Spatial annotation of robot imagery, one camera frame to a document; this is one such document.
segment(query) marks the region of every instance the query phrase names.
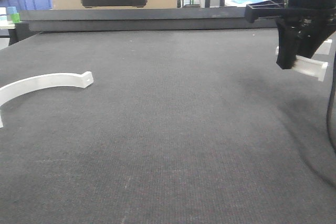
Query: gray carpet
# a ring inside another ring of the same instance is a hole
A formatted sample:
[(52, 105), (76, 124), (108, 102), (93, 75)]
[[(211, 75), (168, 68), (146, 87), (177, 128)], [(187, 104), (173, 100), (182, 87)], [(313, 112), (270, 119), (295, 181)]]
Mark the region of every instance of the gray carpet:
[(68, 33), (1, 50), (0, 87), (88, 70), (95, 83), (1, 107), (0, 223), (336, 223), (331, 68), (323, 83), (283, 71), (277, 41)]

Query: black cable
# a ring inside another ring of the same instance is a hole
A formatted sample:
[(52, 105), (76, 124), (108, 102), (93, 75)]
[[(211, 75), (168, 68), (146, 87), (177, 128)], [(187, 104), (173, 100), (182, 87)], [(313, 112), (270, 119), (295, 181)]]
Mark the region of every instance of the black cable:
[(333, 67), (333, 73), (332, 73), (332, 86), (331, 86), (329, 104), (328, 104), (328, 109), (327, 109), (328, 138), (329, 138), (330, 144), (331, 144), (331, 146), (334, 149), (334, 152), (336, 154), (336, 142), (335, 142), (335, 140), (332, 136), (332, 133), (331, 133), (331, 116), (332, 116), (332, 109), (333, 109), (334, 100), (335, 100), (335, 93), (336, 93), (336, 54), (335, 54), (334, 67)]

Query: white curved plastic part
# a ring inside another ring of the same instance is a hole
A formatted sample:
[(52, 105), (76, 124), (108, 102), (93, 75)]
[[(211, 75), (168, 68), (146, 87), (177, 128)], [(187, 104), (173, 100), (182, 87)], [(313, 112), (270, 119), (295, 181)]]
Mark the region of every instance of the white curved plastic part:
[(296, 61), (292, 70), (306, 74), (308, 76), (317, 77), (319, 81), (324, 81), (328, 63), (319, 60), (312, 60), (306, 57), (296, 55)]
[[(316, 51), (316, 54), (328, 55), (330, 52), (331, 44), (332, 39), (326, 40)], [(279, 47), (276, 48), (275, 54), (279, 54)], [(325, 61), (313, 60), (296, 55), (294, 66), (291, 69), (308, 76), (317, 77), (319, 81), (324, 81), (327, 68), (328, 63)]]
[[(42, 76), (30, 77), (20, 81), (13, 82), (0, 88), (0, 106), (4, 103), (40, 89), (54, 87), (77, 87), (86, 88), (93, 83), (91, 72), (83, 74), (76, 73), (51, 73)], [(0, 128), (3, 127), (0, 115)]]

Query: blue tray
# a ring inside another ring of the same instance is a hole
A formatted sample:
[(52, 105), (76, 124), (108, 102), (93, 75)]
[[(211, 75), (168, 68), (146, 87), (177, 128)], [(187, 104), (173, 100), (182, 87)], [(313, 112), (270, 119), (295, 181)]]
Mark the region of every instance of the blue tray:
[(245, 2), (252, 2), (252, 4), (255, 4), (255, 3), (262, 2), (264, 0), (232, 0), (232, 1), (237, 3), (237, 4), (243, 4)]

